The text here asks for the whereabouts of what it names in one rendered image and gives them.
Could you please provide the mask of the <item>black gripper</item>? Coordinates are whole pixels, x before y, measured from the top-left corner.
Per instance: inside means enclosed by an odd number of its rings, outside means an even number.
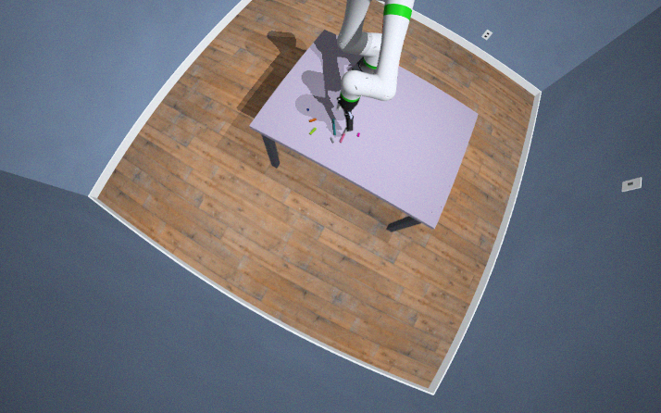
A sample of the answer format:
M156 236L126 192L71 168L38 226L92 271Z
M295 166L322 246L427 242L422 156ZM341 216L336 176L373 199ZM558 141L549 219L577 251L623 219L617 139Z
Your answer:
M339 97L337 97L337 100L338 99L339 99ZM345 128L344 134L346 134L346 133L349 133L350 131L352 131L353 127L354 127L354 115L352 116L352 110L354 109L354 107L351 107L351 108L345 107L340 103L340 100L338 100L336 110L340 110L340 109L344 109L344 115L345 115L345 119L346 119L346 128ZM346 115L346 114L349 114L349 115ZM348 130L347 130L347 119L348 119Z

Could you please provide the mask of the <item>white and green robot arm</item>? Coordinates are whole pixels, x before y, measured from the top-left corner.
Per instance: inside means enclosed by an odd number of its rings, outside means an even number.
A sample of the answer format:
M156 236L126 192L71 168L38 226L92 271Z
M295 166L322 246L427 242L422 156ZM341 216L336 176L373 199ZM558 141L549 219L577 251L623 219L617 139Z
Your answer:
M360 96L381 101L394 97L400 56L415 0L378 0L384 2L382 33L362 31L371 1L346 1L343 25L337 38L337 45L343 52L366 55L359 63L361 71L349 70L341 79L338 100L349 108L358 104Z

